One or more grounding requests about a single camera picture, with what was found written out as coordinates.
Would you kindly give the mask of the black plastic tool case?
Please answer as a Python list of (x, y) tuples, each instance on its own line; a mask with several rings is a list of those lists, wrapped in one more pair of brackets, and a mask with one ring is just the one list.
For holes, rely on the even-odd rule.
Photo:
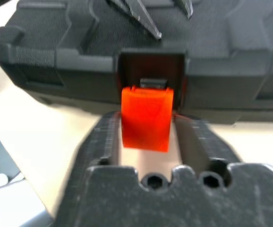
[(177, 113), (273, 122), (273, 0), (141, 0), (154, 39), (105, 0), (19, 0), (0, 27), (0, 67), (37, 101), (103, 114), (125, 87), (170, 87)]

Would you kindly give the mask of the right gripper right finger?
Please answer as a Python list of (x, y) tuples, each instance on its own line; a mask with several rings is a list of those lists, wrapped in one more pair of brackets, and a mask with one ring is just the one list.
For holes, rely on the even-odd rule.
[(196, 176), (205, 171), (223, 175), (228, 164), (241, 162), (231, 147), (208, 127), (206, 121), (179, 114), (174, 115), (173, 120), (182, 164), (189, 166)]

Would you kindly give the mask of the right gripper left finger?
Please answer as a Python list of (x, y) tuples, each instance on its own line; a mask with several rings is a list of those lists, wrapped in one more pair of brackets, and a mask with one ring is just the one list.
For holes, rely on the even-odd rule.
[(77, 149), (76, 170), (119, 164), (119, 122), (119, 111), (106, 113), (98, 120)]

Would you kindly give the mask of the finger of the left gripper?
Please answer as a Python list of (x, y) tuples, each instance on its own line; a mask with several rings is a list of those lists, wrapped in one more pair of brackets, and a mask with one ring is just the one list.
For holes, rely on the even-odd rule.
[(141, 0), (105, 0), (118, 12), (138, 23), (154, 39), (161, 40), (162, 33), (158, 30), (153, 19)]
[(190, 19), (193, 15), (192, 0), (173, 0), (174, 4), (184, 13), (187, 19)]

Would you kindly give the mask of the orange case latch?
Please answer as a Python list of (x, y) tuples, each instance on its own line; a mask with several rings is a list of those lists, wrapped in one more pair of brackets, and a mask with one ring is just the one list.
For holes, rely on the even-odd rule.
[(171, 88), (123, 88), (121, 132), (125, 148), (168, 152), (173, 97)]

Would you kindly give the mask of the silver right robot leg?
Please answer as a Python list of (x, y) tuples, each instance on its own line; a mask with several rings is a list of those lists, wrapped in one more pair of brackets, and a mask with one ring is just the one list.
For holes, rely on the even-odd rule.
[(53, 227), (54, 219), (22, 173), (0, 174), (0, 227)]

